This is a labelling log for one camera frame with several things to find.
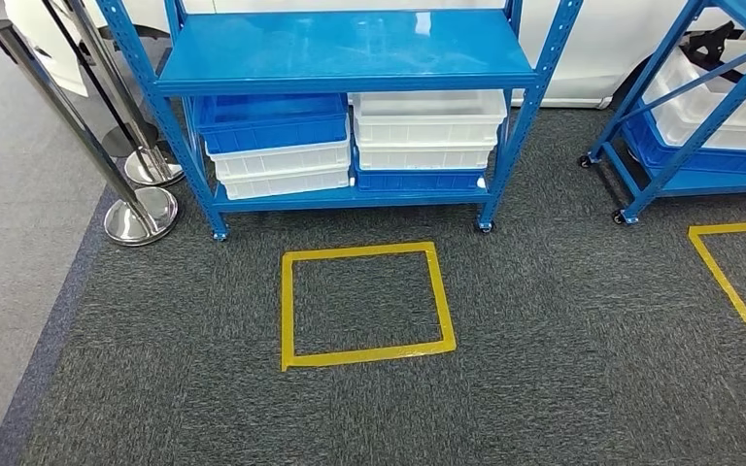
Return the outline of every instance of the plastic crate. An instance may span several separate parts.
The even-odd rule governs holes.
[[[375,145],[357,142],[362,170],[484,170],[494,145]]]
[[[347,95],[220,95],[195,100],[210,154],[347,139]]]
[[[344,141],[335,143],[287,146],[283,148],[210,153],[221,177],[273,174],[289,170],[308,170],[324,166],[350,165],[350,132]]]
[[[642,112],[625,121],[626,139],[639,161],[649,168],[662,168],[679,147],[669,146],[661,138],[650,112]],[[746,174],[746,150],[700,149],[685,162],[683,170]]]
[[[507,117],[501,90],[371,92],[354,96],[362,144],[496,144]]]
[[[459,191],[485,187],[484,170],[356,170],[362,191]]]
[[[742,52],[746,51],[746,41],[726,41],[726,52],[724,54],[724,60],[730,61],[732,58],[736,58]],[[667,58],[660,68],[657,76],[648,86],[645,91],[645,99],[648,102],[654,101],[671,90],[675,90],[681,87],[683,84],[689,83],[695,79],[700,78],[707,72],[688,60],[679,49],[674,51]],[[699,126],[700,123],[705,121],[716,109],[716,106],[725,99],[725,96],[733,88],[733,83],[725,80],[721,77],[716,77],[713,80],[702,83],[693,89],[674,97],[669,102],[666,102],[654,109],[654,115],[657,119],[661,120],[660,112],[662,110],[669,111],[672,109],[673,113],[679,115],[680,119],[688,126]],[[719,146],[720,143],[720,132],[746,132],[746,101],[728,118],[725,125],[719,130],[717,135],[710,141],[711,146],[714,148],[724,148],[727,146]],[[735,141],[736,137],[729,137],[731,141]],[[733,146],[741,143],[731,142]]]
[[[272,175],[219,177],[219,173],[216,173],[216,177],[224,185],[227,199],[237,200],[346,187],[350,184],[348,169],[348,164],[343,163],[307,170],[290,170]]]

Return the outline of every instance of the yellow floor marking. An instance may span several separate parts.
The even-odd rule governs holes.
[[[436,301],[436,313],[439,316],[442,339],[437,342],[418,343],[396,347],[356,349],[350,351],[326,352],[321,354],[296,355],[293,345],[293,262],[297,260],[326,260],[365,255],[399,254],[406,252],[424,252],[427,268],[430,272],[430,286]],[[334,250],[295,250],[286,252],[282,257],[282,371],[290,366],[333,366],[354,362],[381,361],[401,357],[438,354],[456,349],[456,336],[450,317],[445,287],[442,284],[442,272],[436,247],[431,242],[402,243],[398,245],[365,246],[360,248],[341,248]]]
[[[699,256],[701,256],[702,260],[705,262],[705,265],[707,265],[707,268],[710,270],[711,274],[713,274],[714,279],[716,279],[716,282],[719,284],[719,286],[722,287],[722,290],[725,291],[725,294],[728,295],[730,302],[736,308],[736,311],[739,312],[739,316],[742,317],[742,320],[744,320],[746,323],[745,302],[742,301],[739,293],[737,293],[733,285],[730,284],[730,282],[728,281],[728,277],[725,276],[725,272],[723,272],[722,269],[719,267],[719,264],[716,263],[716,259],[713,258],[713,255],[710,253],[707,246],[702,242],[701,239],[701,236],[703,235],[715,235],[724,233],[746,233],[746,223],[726,223],[723,225],[692,226],[688,230],[688,238],[691,239],[691,243],[694,244],[694,248],[696,248]]]

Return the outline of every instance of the black strap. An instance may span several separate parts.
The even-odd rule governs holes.
[[[685,46],[682,46],[682,52],[694,65],[707,71],[713,71],[724,65],[722,53],[725,52],[725,41],[733,33],[735,25],[733,21],[704,34],[698,36],[689,36],[690,39]],[[707,53],[702,53],[699,49],[705,47]],[[745,75],[737,70],[729,70],[722,74],[722,78],[731,83],[739,83]]]

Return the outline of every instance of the chrome stanchion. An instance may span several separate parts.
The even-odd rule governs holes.
[[[104,217],[104,230],[110,238],[121,245],[142,246],[166,235],[175,225],[179,212],[176,198],[160,187],[149,186],[134,191],[127,184],[64,91],[36,60],[8,19],[0,19],[0,47],[67,123],[107,184],[119,194],[121,200]]]
[[[59,30],[68,39],[73,53],[80,55],[81,51],[72,41],[72,38],[69,38],[70,33],[56,16],[50,0],[43,1]],[[102,80],[113,94],[113,100],[125,116],[126,121],[118,121],[119,130],[129,140],[133,152],[130,153],[124,163],[124,173],[134,183],[145,186],[166,186],[179,181],[184,176],[182,166],[176,163],[168,163],[161,152],[161,148],[153,141],[152,137],[149,138],[145,134],[145,128],[148,128],[150,124],[145,121],[144,115],[136,104],[130,89],[121,77],[119,67],[116,66],[110,51],[105,47],[104,41],[99,36],[84,3],[82,0],[68,0],[63,3],[68,17],[73,20],[76,29],[82,36],[82,41],[84,41],[87,50],[95,61],[95,69],[98,70]]]

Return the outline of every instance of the gray floor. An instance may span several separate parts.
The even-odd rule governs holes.
[[[109,129],[100,107],[77,102],[97,131]],[[103,189],[0,50],[0,423]]]
[[[543,112],[487,236],[453,206],[233,216],[219,244],[177,185],[170,236],[97,252],[15,456],[746,465],[746,325],[687,238],[691,224],[746,221],[746,196],[662,202],[614,225],[602,183],[574,165],[608,117]],[[746,293],[744,238],[707,241]],[[280,372],[286,250],[428,240],[455,351]],[[294,280],[298,353],[438,337],[415,255],[303,263]]]

